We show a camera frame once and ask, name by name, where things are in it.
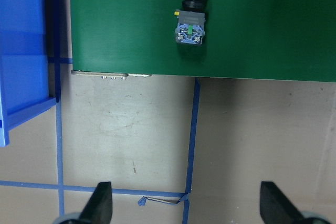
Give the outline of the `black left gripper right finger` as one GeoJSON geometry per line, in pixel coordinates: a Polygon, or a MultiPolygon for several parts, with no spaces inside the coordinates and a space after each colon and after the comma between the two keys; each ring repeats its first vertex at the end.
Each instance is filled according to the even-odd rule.
{"type": "Polygon", "coordinates": [[[259,212],[264,223],[299,223],[302,213],[274,182],[260,184],[259,212]]]}

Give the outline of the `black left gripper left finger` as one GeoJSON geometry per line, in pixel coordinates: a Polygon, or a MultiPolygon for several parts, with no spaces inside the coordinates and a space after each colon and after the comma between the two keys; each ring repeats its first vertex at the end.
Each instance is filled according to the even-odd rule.
{"type": "Polygon", "coordinates": [[[80,223],[106,223],[109,224],[112,219],[112,187],[111,182],[100,182],[78,220],[80,223]]]}

